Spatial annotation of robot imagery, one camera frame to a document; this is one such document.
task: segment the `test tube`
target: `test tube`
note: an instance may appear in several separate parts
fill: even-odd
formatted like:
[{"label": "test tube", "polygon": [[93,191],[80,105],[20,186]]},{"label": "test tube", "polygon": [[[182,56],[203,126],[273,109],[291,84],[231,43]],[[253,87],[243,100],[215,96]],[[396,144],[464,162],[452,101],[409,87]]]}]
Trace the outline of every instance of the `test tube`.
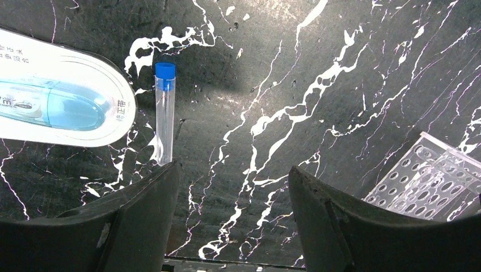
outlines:
[{"label": "test tube", "polygon": [[157,163],[162,166],[172,161],[174,143],[175,65],[155,64],[155,101]]}]

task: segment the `product package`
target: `product package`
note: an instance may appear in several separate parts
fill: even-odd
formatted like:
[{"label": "product package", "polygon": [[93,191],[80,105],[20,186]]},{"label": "product package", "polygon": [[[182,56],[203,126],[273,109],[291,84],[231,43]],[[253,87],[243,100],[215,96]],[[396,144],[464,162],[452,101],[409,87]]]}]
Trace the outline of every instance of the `product package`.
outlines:
[{"label": "product package", "polygon": [[0,29],[0,138],[105,146],[136,113],[132,87],[110,61]]}]

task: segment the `blue cap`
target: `blue cap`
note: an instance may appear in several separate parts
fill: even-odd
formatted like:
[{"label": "blue cap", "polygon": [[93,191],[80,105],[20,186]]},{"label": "blue cap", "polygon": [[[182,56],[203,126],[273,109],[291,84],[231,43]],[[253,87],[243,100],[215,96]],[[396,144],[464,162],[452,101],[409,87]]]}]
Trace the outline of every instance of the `blue cap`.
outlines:
[{"label": "blue cap", "polygon": [[164,80],[175,78],[175,64],[169,62],[157,62],[155,64],[155,76]]}]

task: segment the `blue device image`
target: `blue device image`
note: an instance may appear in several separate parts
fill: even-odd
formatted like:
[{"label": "blue device image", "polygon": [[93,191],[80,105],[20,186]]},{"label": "blue device image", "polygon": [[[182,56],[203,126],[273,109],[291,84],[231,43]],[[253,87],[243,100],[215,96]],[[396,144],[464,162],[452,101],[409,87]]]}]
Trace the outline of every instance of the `blue device image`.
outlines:
[{"label": "blue device image", "polygon": [[47,79],[1,80],[0,116],[50,128],[90,131],[111,108],[101,94],[84,86]]}]

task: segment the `black marble surface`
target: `black marble surface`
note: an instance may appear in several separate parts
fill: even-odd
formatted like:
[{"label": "black marble surface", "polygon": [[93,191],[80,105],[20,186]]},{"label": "black marble surface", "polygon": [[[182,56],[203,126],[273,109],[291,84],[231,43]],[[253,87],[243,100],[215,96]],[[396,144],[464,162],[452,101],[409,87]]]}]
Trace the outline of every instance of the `black marble surface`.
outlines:
[{"label": "black marble surface", "polygon": [[480,15],[468,0],[2,1],[0,25],[125,69],[139,114],[105,147],[4,139],[0,216],[55,216],[149,173],[151,64],[172,61],[169,255],[301,266],[292,165],[361,198],[421,131],[481,159]]}]

